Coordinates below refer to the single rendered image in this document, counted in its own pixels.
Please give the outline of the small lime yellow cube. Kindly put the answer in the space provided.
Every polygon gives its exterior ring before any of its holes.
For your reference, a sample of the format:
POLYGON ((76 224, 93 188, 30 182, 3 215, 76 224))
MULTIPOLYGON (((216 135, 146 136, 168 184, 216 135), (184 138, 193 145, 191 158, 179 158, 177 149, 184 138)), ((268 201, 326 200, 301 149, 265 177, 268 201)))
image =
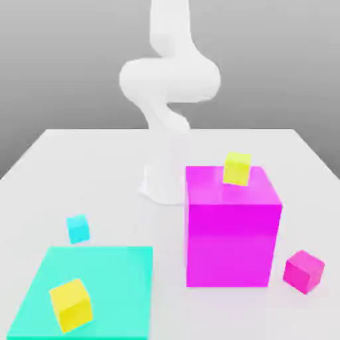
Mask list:
POLYGON ((247 186, 250 178, 251 154, 229 152, 224 162, 223 183, 247 186))

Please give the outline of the small cyan cube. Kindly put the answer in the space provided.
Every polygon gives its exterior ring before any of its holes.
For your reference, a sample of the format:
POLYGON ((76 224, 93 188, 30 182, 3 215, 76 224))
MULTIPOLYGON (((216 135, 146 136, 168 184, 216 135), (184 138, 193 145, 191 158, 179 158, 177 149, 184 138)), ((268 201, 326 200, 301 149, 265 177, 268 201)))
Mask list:
POLYGON ((90 229, 84 215, 68 217, 66 227, 71 244, 78 244, 90 239, 90 229))

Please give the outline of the small pink cube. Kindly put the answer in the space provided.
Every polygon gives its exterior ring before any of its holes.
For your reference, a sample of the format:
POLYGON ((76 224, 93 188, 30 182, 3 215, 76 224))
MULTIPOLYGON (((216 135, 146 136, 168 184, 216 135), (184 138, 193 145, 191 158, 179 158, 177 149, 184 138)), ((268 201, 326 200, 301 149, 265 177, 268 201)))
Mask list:
POLYGON ((321 281, 325 263, 305 250, 287 259, 283 281, 303 294, 308 294, 321 281))

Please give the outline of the large magenta box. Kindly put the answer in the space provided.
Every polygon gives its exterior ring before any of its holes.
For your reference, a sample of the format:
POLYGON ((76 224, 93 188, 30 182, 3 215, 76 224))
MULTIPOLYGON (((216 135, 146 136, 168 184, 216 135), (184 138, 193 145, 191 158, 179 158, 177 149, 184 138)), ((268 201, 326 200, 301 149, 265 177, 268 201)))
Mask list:
POLYGON ((185 169, 186 285, 266 287, 282 202, 259 166, 247 186, 225 184, 222 176, 221 166, 185 169))

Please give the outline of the large turquoise box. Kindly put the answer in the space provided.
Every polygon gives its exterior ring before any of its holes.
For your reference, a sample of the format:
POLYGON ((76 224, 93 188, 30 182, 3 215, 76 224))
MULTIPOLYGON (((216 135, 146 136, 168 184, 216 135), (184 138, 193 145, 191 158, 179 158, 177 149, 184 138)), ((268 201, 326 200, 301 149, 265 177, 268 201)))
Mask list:
POLYGON ((150 246, 53 246, 6 340, 149 340, 152 272, 150 246), (93 320, 63 333, 49 291, 73 279, 90 295, 93 320))

